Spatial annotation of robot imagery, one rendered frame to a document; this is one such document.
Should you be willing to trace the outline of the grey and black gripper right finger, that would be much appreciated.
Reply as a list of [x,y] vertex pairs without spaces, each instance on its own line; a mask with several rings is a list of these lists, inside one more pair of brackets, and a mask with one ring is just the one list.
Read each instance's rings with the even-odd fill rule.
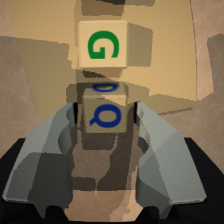
[[160,219],[224,224],[224,174],[214,162],[192,138],[140,101],[134,102],[134,123],[144,154],[138,163],[136,202],[143,208],[156,206]]

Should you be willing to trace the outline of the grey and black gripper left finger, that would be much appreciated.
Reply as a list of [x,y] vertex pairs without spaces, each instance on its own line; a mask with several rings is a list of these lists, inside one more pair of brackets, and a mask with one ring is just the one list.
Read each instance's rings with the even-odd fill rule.
[[69,208],[73,182],[66,154],[77,118],[78,102],[69,102],[0,158],[0,224],[45,218],[49,205]]

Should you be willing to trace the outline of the tan block with blue letters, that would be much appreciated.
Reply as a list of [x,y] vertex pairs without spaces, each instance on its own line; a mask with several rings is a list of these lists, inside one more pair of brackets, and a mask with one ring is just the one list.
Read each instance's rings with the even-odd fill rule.
[[125,133],[127,130],[125,83],[88,82],[83,96],[86,133]]

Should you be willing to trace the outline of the beige letter block with green g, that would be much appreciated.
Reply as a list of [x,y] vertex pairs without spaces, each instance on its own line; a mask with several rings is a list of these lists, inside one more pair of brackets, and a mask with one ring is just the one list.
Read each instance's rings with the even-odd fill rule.
[[129,22],[80,21],[78,48],[81,69],[126,69],[129,54]]

